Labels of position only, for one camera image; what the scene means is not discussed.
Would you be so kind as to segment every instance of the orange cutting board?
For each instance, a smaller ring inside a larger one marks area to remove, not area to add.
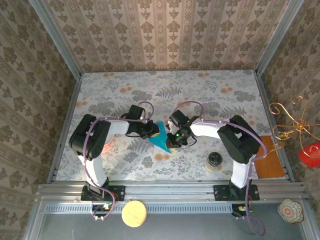
[[[262,142],[265,144],[268,153],[273,149],[274,142],[271,136],[261,136]],[[260,147],[257,157],[264,153],[264,149]],[[254,162],[256,173],[259,179],[279,178],[284,177],[285,173],[276,151],[270,152],[265,158]]]

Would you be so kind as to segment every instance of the decorative plate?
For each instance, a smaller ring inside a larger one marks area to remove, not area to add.
[[[282,200],[278,206],[278,212],[289,224],[301,223],[304,220],[304,214],[302,206],[296,201],[292,201],[290,198]]]

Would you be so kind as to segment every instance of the round yellow sponge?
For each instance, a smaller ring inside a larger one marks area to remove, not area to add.
[[[122,220],[129,227],[141,226],[147,218],[145,205],[137,200],[128,202],[122,210]]]

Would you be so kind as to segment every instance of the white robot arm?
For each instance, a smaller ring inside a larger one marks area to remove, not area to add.
[[[167,134],[167,148],[180,148],[187,145],[187,139],[193,136],[221,139],[233,159],[231,182],[239,189],[246,186],[251,160],[256,156],[260,147],[258,141],[248,133],[218,121],[206,122],[197,116],[189,119],[180,110],[174,112],[169,119],[179,130],[175,134]],[[230,122],[247,129],[259,138],[242,117],[235,115]]]
[[[122,116],[125,118],[106,117],[104,120],[98,121],[86,144],[86,163],[83,153],[85,138],[90,126],[97,118],[90,114],[83,116],[69,140],[69,147],[73,149],[82,164],[85,164],[90,176],[90,178],[87,176],[87,182],[90,185],[102,187],[107,182],[107,176],[102,166],[101,152],[104,145],[112,141],[114,135],[136,133],[142,139],[146,139],[159,134],[159,127],[152,120],[142,119],[144,111],[142,107],[132,105],[129,112]]]

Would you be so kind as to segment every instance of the wall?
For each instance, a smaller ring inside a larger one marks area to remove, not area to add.
[[[74,84],[28,1],[0,1],[0,239],[24,232]]]
[[[294,118],[301,117],[304,105],[293,105],[290,96],[307,99],[305,119],[320,124],[320,0],[305,0],[273,58],[263,73],[271,101],[283,103]],[[292,124],[284,114],[278,123]],[[311,133],[320,138],[320,126]],[[303,134],[303,145],[316,142]],[[297,180],[306,182],[310,201],[320,226],[320,168],[306,167],[300,162],[299,134],[288,142],[286,151]]]
[[[82,72],[254,69],[289,0],[44,0]]]

